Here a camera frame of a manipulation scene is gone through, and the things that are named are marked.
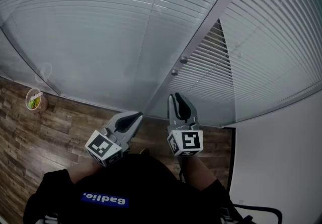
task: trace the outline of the fiducial marker cube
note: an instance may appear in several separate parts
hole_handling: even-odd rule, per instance
[[[93,132],[85,144],[85,148],[104,167],[111,165],[123,156],[122,147],[109,140],[97,130]]]
[[[168,136],[168,143],[175,156],[193,156],[203,150],[202,135],[201,130],[174,130]]]

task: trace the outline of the wood laminate flooring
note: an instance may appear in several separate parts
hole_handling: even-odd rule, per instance
[[[47,110],[33,113],[25,105],[29,89],[0,78],[0,215],[8,223],[22,223],[26,202],[46,172],[88,157],[84,149],[88,138],[116,113],[49,94],[45,94]],[[178,177],[180,168],[167,143],[167,125],[165,120],[144,118],[131,151],[149,148]],[[232,131],[202,130],[204,150],[199,156],[226,186]]]

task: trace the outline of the black sleeve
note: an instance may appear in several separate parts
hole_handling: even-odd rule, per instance
[[[36,193],[27,202],[24,223],[35,224],[45,215],[59,214],[69,203],[65,198],[70,198],[73,193],[74,184],[67,170],[46,173]]]
[[[201,193],[203,198],[205,198],[210,205],[219,209],[223,215],[226,213],[226,208],[233,220],[240,221],[243,219],[235,207],[231,205],[232,202],[230,200],[229,193],[218,179],[202,190]]]

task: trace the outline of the glass panel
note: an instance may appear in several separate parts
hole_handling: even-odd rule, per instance
[[[322,89],[322,0],[233,0],[149,114],[167,97],[194,102],[202,124],[225,125]]]
[[[216,0],[1,0],[1,24],[61,95],[142,110]]]
[[[0,76],[24,84],[37,87],[44,92],[56,94],[35,72],[23,61],[3,31],[0,30]],[[46,66],[42,68],[43,77],[47,75]]]

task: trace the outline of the person's hand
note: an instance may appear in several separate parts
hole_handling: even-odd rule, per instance
[[[80,163],[67,169],[70,180],[75,184],[82,178],[90,176],[103,168],[101,164],[93,158],[83,159]]]

